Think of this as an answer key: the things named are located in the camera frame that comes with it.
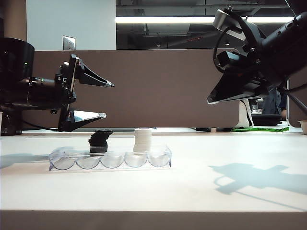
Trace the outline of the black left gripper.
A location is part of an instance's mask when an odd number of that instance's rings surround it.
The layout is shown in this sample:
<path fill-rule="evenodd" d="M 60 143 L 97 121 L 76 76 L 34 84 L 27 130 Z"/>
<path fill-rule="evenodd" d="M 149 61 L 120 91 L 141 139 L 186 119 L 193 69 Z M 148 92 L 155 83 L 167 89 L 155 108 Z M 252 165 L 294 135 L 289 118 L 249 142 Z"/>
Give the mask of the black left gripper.
<path fill-rule="evenodd" d="M 60 66 L 59 74 L 62 91 L 58 131 L 72 132 L 86 124 L 106 118 L 106 113 L 71 110 L 70 104 L 76 101 L 76 94 L 73 92 L 75 79 L 78 79 L 80 84 L 101 87 L 114 87 L 112 82 L 90 70 L 75 54 L 70 55 L 68 63 L 65 62 Z"/>

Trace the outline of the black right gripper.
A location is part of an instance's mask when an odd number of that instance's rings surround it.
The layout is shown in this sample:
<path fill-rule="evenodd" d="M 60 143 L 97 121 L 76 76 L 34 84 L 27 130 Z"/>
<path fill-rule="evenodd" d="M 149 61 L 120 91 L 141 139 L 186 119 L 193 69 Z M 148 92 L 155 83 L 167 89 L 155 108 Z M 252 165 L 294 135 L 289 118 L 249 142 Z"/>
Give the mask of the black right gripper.
<path fill-rule="evenodd" d="M 217 69 L 223 74 L 207 97 L 208 103 L 255 99 L 266 96 L 272 87 L 283 88 L 289 70 L 289 43 L 263 42 L 248 54 L 223 51 L 217 54 Z"/>

